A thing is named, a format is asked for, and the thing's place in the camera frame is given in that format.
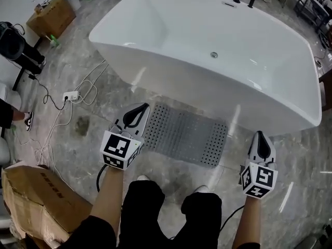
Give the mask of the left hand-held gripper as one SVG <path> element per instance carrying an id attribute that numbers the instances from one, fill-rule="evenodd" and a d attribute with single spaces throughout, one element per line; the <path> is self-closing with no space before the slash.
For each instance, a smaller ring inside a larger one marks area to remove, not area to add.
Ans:
<path id="1" fill-rule="evenodd" d="M 106 165 L 120 170 L 130 166 L 144 145 L 142 136 L 149 113 L 148 103 L 131 104 L 118 112 L 115 125 L 102 139 L 100 152 Z"/>

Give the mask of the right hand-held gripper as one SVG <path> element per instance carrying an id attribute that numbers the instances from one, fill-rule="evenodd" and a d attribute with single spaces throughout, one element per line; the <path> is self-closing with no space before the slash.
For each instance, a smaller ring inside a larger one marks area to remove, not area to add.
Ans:
<path id="1" fill-rule="evenodd" d="M 241 172 L 242 191 L 247 196 L 263 198 L 274 190 L 278 171 L 275 164 L 274 145 L 262 131 L 254 134 L 248 158 Z"/>

